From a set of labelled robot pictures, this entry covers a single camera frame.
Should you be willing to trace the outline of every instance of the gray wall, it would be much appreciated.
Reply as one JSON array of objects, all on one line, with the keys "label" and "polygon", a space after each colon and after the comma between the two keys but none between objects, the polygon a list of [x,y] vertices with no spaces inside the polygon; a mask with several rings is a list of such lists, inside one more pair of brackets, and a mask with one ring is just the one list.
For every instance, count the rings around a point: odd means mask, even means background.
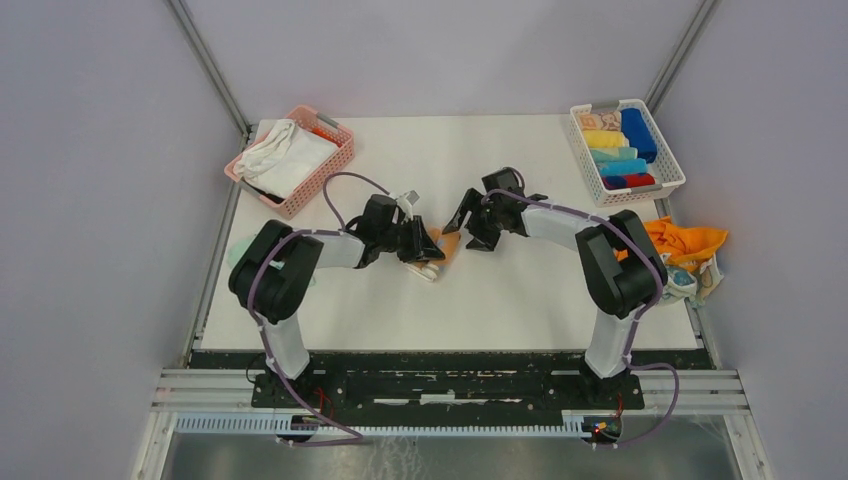
[{"label": "gray wall", "polygon": [[730,230],[709,316],[783,479],[848,470],[846,18],[723,2],[658,115],[688,178],[676,219]]},{"label": "gray wall", "polygon": [[0,478],[126,478],[238,136],[162,2],[3,2],[0,45]]},{"label": "gray wall", "polygon": [[187,0],[245,115],[567,112],[645,95],[697,0]]}]

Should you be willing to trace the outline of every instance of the white plastic basket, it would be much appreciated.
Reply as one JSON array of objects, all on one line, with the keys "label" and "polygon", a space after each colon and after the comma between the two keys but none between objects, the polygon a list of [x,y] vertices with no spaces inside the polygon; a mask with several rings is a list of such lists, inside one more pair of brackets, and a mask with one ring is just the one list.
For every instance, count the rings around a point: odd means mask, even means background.
[{"label": "white plastic basket", "polygon": [[[648,173],[654,177],[657,183],[644,187],[607,190],[604,187],[604,182],[601,180],[598,167],[592,160],[592,154],[589,152],[586,139],[583,138],[583,134],[580,131],[577,115],[581,113],[622,110],[624,108],[637,108],[642,112],[642,119],[645,120],[645,125],[651,131],[651,138],[657,144],[657,158],[653,163],[648,164]],[[571,143],[571,151],[574,152],[574,158],[577,159],[577,164],[583,173],[586,188],[592,194],[595,205],[599,207],[643,202],[645,200],[658,200],[669,196],[675,188],[686,183],[686,176],[683,175],[683,170],[680,169],[680,165],[677,163],[674,155],[671,154],[668,144],[660,133],[660,129],[657,128],[654,118],[642,100],[620,100],[607,104],[589,104],[571,107],[571,115],[569,115],[568,120],[568,140]]]}]

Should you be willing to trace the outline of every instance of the white tabletop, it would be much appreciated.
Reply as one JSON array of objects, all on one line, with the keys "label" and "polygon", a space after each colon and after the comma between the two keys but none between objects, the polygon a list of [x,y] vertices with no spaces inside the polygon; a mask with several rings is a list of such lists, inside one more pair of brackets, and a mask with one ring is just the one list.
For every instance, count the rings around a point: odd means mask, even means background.
[{"label": "white tabletop", "polygon": [[[346,170],[366,175],[394,193],[416,190],[415,212],[441,227],[466,189],[504,166],[517,168],[525,193],[590,212],[596,208],[566,137],[564,115],[347,118],[356,157]],[[270,121],[259,124],[259,134]],[[374,189],[337,178],[330,196],[345,220],[362,213]],[[653,202],[627,205],[643,220],[657,218]],[[227,249],[259,231],[276,213],[240,193]],[[290,222],[302,228],[338,228],[317,195]],[[463,229],[463,245],[470,239]],[[204,350],[258,350],[247,311],[220,274],[203,333]],[[446,273],[427,283],[393,254],[361,270],[321,269],[298,310],[304,343],[322,350],[582,350],[589,346],[596,307],[586,291],[575,252],[539,239],[504,233],[492,253],[465,250]],[[696,348],[683,303],[655,307],[642,320],[635,347]]]}]

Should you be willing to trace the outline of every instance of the metal floor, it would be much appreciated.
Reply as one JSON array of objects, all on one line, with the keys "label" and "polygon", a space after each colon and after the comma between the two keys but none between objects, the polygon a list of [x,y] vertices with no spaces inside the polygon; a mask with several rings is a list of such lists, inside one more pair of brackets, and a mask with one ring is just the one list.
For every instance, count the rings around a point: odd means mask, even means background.
[{"label": "metal floor", "polygon": [[[624,437],[657,419],[628,417]],[[738,479],[720,416],[676,417],[648,441],[592,452],[557,438],[373,438],[367,445],[295,448],[256,435],[175,434],[165,479]]]}]

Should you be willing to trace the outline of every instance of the blue towel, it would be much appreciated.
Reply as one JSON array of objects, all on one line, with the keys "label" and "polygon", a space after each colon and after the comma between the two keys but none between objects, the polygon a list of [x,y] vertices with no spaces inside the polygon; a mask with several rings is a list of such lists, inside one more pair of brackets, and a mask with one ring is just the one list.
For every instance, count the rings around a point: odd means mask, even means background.
[{"label": "blue towel", "polygon": [[599,162],[597,165],[602,177],[648,173],[648,164],[645,163],[644,158],[625,160],[623,162]]},{"label": "blue towel", "polygon": [[657,144],[651,138],[651,131],[642,120],[642,112],[636,108],[621,111],[621,133],[630,140],[630,146],[639,150],[639,158],[654,163],[657,158]]}]

